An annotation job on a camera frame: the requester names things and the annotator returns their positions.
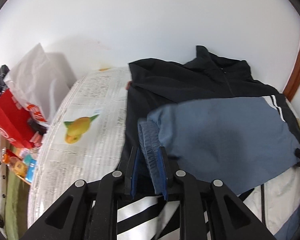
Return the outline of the orange drink bottle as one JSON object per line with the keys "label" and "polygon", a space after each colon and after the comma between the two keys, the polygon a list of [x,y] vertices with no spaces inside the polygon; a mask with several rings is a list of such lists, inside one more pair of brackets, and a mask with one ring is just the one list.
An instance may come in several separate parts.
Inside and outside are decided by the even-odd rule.
{"label": "orange drink bottle", "polygon": [[18,157],[12,157],[4,154],[2,161],[8,166],[8,168],[21,178],[25,178],[27,174],[27,165],[23,163]]}

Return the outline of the red paper shopping bag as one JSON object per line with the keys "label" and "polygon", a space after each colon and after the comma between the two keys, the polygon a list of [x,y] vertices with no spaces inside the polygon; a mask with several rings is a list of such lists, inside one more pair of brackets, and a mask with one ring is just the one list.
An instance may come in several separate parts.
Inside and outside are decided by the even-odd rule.
{"label": "red paper shopping bag", "polygon": [[28,124],[30,113],[14,98],[9,89],[0,96],[0,134],[16,148],[34,148],[35,130]]}

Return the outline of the fruit print tablecloth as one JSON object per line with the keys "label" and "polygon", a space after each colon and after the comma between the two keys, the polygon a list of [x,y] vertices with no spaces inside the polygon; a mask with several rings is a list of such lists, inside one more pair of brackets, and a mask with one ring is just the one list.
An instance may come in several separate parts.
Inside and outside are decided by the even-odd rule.
{"label": "fruit print tablecloth", "polygon": [[128,67],[79,79],[60,105],[39,149],[29,192],[31,226],[75,181],[113,171],[125,142]]}

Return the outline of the white Miniso paper bag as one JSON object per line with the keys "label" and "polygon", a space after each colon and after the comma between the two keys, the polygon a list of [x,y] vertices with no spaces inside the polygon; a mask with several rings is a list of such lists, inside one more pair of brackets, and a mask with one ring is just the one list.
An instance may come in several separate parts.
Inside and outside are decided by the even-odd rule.
{"label": "white Miniso paper bag", "polygon": [[41,44],[26,53],[4,78],[22,107],[46,127],[76,80],[64,54],[46,53]]}

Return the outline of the wooden nightstand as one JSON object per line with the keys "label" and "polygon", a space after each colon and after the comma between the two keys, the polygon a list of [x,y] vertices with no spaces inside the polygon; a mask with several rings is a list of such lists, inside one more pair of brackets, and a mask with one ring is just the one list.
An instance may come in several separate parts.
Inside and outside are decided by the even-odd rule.
{"label": "wooden nightstand", "polygon": [[27,185],[30,185],[31,186],[31,183],[30,182],[28,182],[25,178],[23,178],[23,177],[21,177],[21,176],[19,176],[19,175],[17,175],[17,174],[15,174],[13,171],[12,171],[12,169],[10,168],[10,166],[9,165],[6,165],[6,170],[7,170],[7,174],[6,174],[6,181],[8,181],[8,177],[9,177],[9,175],[10,174],[13,174],[13,175],[15,175],[18,179],[20,179],[21,181],[23,181],[24,183],[26,183]]}

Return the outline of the green bed blanket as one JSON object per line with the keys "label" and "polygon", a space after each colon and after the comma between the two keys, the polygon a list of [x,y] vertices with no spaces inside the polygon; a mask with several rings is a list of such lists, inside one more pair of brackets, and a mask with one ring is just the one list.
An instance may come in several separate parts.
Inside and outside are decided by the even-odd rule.
{"label": "green bed blanket", "polygon": [[7,169],[5,230],[7,239],[20,239],[27,231],[30,185]]}

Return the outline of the black white blue jacket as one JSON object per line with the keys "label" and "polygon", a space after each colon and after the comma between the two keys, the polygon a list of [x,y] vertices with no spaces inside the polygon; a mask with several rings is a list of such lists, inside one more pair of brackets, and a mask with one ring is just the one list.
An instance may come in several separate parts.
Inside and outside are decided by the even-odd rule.
{"label": "black white blue jacket", "polygon": [[121,160],[140,150],[141,176],[162,193],[161,147],[197,179],[222,180],[277,239],[300,226],[300,120],[286,97],[253,79],[245,61],[197,46],[186,63],[129,64]]}

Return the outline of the blue tissue box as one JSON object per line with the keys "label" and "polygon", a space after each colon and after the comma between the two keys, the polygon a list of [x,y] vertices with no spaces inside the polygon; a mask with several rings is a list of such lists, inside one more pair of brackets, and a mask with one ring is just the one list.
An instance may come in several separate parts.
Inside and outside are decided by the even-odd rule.
{"label": "blue tissue box", "polygon": [[26,174],[25,180],[30,184],[32,183],[32,180],[33,180],[33,175],[34,175],[34,170],[36,168],[36,163],[37,163],[36,160],[31,159],[30,162],[29,162],[29,165],[27,167],[27,174]]}

